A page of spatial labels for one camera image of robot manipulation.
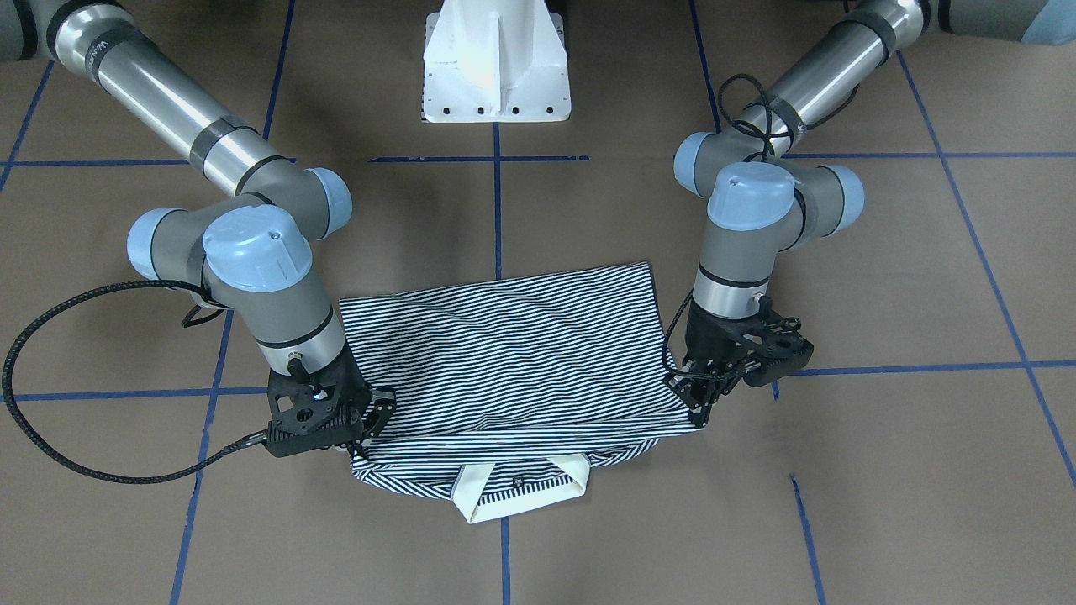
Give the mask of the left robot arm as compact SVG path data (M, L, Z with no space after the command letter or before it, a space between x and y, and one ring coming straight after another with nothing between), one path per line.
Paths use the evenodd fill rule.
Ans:
M770 87L749 74L756 98L737 116L714 95L725 126L692 133L675 155L675 177L707 203L707 221L685 315L685 357L666 386L695 428L738 384L766 386L803 369L815 346L798 318L776 313L768 294L777 256L848 229L866 200L852 170L799 167L785 154L834 118L858 86L896 51L932 30L1023 45L1073 41L1072 1L860 1Z

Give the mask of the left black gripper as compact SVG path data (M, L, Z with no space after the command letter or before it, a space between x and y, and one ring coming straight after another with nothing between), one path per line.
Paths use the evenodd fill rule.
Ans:
M686 354L676 368L666 365L666 386L688 403L688 421L706 428L714 403L737 384L765 386L810 363L815 344L801 333L798 318L775 313L763 300L758 313L730 320L686 300L675 320L688 311Z

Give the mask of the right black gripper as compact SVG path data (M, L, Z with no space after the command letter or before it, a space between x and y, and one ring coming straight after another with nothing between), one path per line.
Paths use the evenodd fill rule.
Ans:
M303 378L272 369L266 398L272 420L264 445L277 458L349 444L350 456L368 459L398 407L395 386L365 382L350 347Z

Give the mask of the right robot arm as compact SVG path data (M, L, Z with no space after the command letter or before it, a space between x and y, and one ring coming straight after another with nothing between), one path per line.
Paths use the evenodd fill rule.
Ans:
M272 417L249 445L284 458L329 447L360 455L393 412L362 379L345 326L313 267L313 242L353 210L341 177L299 169L199 86L115 1L4 1L3 61L49 58L93 81L227 198L153 209L127 256L142 286L186 290L242 318L270 367Z

